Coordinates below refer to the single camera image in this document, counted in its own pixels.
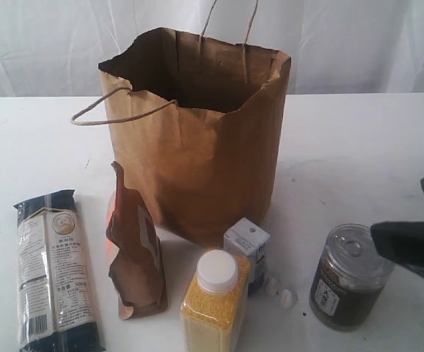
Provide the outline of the dark jar with metal lid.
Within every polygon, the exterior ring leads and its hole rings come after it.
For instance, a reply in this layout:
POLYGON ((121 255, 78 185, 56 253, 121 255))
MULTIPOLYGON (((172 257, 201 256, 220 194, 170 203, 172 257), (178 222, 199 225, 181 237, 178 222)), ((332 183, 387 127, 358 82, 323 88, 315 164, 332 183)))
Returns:
POLYGON ((376 251, 370 228, 343 224, 326 238, 310 289, 310 307, 324 325, 358 329, 368 318, 395 264, 376 251))

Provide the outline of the brown paper bag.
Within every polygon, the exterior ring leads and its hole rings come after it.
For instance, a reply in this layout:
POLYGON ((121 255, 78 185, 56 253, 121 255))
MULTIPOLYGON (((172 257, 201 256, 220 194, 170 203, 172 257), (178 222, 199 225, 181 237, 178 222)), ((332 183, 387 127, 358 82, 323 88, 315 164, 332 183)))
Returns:
POLYGON ((98 65, 114 159, 156 225, 218 246, 271 204, 292 59, 158 27, 98 65))

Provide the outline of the small white garlic clove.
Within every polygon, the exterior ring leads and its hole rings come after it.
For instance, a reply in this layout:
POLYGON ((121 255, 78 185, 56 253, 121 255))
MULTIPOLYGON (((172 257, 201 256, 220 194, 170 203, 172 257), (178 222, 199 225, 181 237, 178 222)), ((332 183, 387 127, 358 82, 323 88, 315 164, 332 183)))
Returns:
POLYGON ((281 282, 278 278, 270 276, 266 280, 266 292, 270 296, 276 296, 280 292, 281 282))

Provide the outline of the dark blue pasta packet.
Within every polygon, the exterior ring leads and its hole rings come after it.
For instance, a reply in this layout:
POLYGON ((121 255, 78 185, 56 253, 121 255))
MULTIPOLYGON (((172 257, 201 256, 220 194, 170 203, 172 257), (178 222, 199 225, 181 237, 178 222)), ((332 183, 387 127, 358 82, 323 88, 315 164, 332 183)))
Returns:
POLYGON ((74 191, 19 202, 20 351, 103 351, 92 308, 74 191))

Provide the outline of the yellow millet bottle white cap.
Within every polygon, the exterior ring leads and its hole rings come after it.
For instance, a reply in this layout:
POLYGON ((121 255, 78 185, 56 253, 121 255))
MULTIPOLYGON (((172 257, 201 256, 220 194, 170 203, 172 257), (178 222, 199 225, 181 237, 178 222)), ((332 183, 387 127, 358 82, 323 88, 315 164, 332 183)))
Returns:
POLYGON ((248 296, 250 263, 241 255, 210 249, 180 305, 187 351, 234 351, 248 296))

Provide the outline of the small white milk carton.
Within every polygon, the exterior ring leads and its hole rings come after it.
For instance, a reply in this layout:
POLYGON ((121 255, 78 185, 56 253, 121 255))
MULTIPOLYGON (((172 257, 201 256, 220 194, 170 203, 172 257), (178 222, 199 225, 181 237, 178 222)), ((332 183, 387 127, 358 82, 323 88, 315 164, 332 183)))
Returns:
POLYGON ((225 251, 245 256, 250 265, 248 295, 256 293, 265 282, 266 253, 270 235, 246 218, 237 221, 223 237, 225 251))

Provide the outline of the brown stand-up coffee pouch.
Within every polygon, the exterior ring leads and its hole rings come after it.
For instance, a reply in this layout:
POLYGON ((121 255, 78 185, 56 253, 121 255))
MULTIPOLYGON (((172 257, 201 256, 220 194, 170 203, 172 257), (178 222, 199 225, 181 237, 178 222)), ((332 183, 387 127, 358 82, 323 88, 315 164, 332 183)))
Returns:
POLYGON ((118 295, 119 318, 143 318, 168 307, 161 243, 142 195, 125 186, 119 163, 112 167, 116 190, 106 228, 109 277, 118 295))

